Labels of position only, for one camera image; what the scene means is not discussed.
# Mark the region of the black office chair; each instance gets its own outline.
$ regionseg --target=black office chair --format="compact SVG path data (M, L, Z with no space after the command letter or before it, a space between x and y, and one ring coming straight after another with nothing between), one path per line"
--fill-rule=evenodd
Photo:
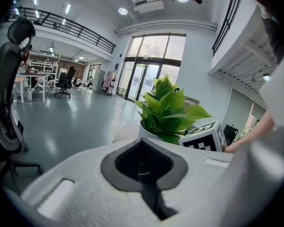
M20 129L17 127L12 112L12 89L17 70L22 60L19 45L29 38L28 46L32 37L36 34L33 24L25 19L19 18L8 30L8 43L0 49L0 162L6 161L0 172L2 179L8 171L11 173L13 183L16 186L14 176L17 176L16 167L38 167L40 173L43 168L38 163L28 163L13 159L13 155L21 152L24 141Z
M55 93L54 96L56 94L60 94L59 98L61 98L62 95L65 94L68 95L69 99L71 98L71 93L67 92L67 89L71 88L71 80L75 75L75 72L76 72L75 67L71 66L67 73L66 78L59 78L59 82L56 83L56 87L61 88L62 92Z

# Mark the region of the ceiling air conditioning unit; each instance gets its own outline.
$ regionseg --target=ceiling air conditioning unit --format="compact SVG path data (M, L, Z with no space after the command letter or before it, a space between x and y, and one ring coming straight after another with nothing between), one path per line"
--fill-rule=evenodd
M139 11L140 13L147 13L156 10L164 9L162 0L132 0L135 7L134 11Z

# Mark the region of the railing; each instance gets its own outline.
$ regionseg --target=railing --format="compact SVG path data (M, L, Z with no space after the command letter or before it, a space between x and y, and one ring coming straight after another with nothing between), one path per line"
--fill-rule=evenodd
M72 36L87 41L109 53L113 53L115 44L111 43L106 38L98 35L96 32L59 15L45 12L38 9L30 8L14 8L4 18L4 22L13 22L19 16L23 16L33 22L34 25L44 26L68 33Z
M227 32L231 28L231 24L233 22L233 19L234 19L236 13L237 13L240 1L241 0L230 0L229 6L228 6L228 9L227 9L227 13L226 13L225 19L224 19L223 24L222 24L222 27L221 27L219 34L218 34L218 37L217 37L217 39L214 42L213 47L212 47L213 55L215 55L215 53L219 49L222 41L224 40Z

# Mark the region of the person's hand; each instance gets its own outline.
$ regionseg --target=person's hand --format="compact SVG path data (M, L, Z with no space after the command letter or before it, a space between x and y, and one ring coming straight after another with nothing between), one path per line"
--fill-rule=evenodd
M226 153L234 153L237 148L239 148L242 144L244 144L241 140L238 140L231 144L230 146L226 147Z

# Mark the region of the cube with black and white marker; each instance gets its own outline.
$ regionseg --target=cube with black and white marker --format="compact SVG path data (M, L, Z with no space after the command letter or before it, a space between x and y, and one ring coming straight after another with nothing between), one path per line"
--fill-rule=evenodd
M218 120L193 129L179 139L179 144L189 148L224 152L226 140Z

